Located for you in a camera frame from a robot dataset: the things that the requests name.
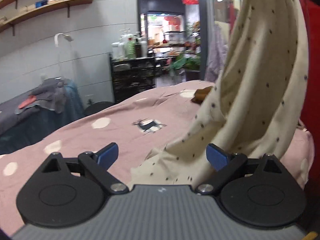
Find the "red cloth on bed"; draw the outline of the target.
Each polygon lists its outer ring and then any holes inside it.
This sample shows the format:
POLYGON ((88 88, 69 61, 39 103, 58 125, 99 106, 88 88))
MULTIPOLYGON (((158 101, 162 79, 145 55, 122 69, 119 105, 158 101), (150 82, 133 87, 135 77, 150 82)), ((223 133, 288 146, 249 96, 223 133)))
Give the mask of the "red cloth on bed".
POLYGON ((30 95, 28 96, 22 103, 19 104, 18 109, 23 109, 36 101, 36 96, 30 95))

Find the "cream dotted small shirt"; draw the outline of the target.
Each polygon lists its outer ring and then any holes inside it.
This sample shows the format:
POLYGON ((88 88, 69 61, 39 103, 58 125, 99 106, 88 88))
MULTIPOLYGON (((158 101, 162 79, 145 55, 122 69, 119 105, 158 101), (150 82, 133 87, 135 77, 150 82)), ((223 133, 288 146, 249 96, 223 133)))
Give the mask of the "cream dotted small shirt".
POLYGON ((249 158, 287 151, 305 99, 309 50, 299 0, 243 0, 226 64, 189 131, 153 149, 131 172, 136 184, 193 187, 217 173, 208 144, 249 158))

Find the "black round stool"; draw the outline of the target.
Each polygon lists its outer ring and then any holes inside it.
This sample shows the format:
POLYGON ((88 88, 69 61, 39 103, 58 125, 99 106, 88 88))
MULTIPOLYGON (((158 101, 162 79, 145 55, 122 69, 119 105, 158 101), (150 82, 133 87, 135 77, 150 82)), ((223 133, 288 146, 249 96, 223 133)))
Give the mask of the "black round stool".
POLYGON ((105 110, 109 107, 112 107, 113 105, 114 105, 114 102, 109 102, 109 101, 102 101, 102 102, 93 103, 85 109, 84 115, 90 116, 90 115, 99 113, 100 111, 105 110))

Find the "pink polka dot bedsheet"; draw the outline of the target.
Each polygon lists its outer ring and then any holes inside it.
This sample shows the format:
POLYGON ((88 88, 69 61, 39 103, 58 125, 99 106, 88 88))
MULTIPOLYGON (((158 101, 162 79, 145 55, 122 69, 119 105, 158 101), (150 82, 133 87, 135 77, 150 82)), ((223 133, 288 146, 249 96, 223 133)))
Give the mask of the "pink polka dot bedsheet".
POLYGON ((123 183, 154 148, 165 146, 188 132, 199 105, 192 102, 207 81, 188 81, 139 93, 122 103, 58 129, 41 142, 1 156, 1 229, 15 233, 23 221, 16 197, 43 161, 53 152, 65 158, 97 152, 115 142, 119 157, 109 169, 123 183))

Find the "brown folded garment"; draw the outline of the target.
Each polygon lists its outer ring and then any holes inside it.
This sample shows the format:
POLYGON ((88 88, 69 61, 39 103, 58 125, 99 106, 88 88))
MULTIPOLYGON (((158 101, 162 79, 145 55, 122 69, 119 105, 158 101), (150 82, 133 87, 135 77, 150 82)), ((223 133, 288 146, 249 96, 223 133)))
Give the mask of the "brown folded garment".
POLYGON ((193 103, 196 103, 198 105, 201 105, 205 98, 207 97, 207 95, 210 93, 210 91, 212 90, 212 86, 203 88, 203 89, 197 89, 196 92, 194 93, 193 98, 191 99, 191 101, 193 103))

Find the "white floor lamp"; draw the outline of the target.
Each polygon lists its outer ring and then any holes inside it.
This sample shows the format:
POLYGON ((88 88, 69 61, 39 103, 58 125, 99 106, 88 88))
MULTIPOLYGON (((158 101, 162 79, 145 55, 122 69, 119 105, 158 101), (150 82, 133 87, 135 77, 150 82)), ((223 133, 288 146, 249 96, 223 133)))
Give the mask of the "white floor lamp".
POLYGON ((58 77, 56 79, 69 78, 72 79, 73 65, 71 59, 71 42, 74 39, 70 34, 57 33, 54 36, 54 45, 57 51, 57 67, 58 77))

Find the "black shelving cart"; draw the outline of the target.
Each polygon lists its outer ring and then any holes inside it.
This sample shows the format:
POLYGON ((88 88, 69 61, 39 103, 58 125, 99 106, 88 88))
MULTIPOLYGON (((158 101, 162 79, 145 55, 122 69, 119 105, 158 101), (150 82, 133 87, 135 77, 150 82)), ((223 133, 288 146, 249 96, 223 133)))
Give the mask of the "black shelving cart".
POLYGON ((156 87, 155 57, 115 60, 109 54, 115 103, 156 87))

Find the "dark grey massage bed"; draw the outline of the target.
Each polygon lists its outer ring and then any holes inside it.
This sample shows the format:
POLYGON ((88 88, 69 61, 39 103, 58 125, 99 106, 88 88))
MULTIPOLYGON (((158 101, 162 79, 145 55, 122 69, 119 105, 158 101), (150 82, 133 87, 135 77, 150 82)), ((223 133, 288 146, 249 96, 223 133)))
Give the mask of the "dark grey massage bed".
POLYGON ((84 117, 84 107, 76 84, 70 79, 65 80, 67 101, 60 114, 35 107, 16 115, 16 108, 33 89, 1 103, 1 155, 33 145, 61 127, 84 117))

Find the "bottles on cart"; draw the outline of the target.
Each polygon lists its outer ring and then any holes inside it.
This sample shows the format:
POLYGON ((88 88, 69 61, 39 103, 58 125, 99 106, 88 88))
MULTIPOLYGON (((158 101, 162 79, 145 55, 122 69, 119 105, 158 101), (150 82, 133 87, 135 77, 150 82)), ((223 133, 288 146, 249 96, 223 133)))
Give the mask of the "bottles on cart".
POLYGON ((132 33, 130 28, 120 30, 118 42, 112 43, 111 57, 115 61, 148 57, 148 43, 139 31, 132 33))

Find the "grey towel on bed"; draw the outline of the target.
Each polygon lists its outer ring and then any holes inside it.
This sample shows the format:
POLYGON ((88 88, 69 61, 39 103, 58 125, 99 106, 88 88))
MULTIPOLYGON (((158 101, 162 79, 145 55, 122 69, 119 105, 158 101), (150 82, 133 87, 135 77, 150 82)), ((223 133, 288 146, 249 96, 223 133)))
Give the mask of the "grey towel on bed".
POLYGON ((35 107, 40 107, 58 114, 62 113, 67 101, 66 85, 67 80, 63 78, 45 79, 39 87, 33 89, 28 95, 36 96, 36 101, 23 109, 16 108, 15 114, 20 115, 26 110, 35 107))

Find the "green potted plant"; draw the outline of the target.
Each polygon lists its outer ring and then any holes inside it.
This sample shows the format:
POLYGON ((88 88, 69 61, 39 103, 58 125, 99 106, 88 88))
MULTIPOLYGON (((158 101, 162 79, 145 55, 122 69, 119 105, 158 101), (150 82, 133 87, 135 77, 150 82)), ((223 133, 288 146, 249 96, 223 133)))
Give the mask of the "green potted plant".
POLYGON ((180 53, 170 64, 170 74, 172 76, 183 74, 187 81, 200 79, 200 63, 199 54, 180 53))

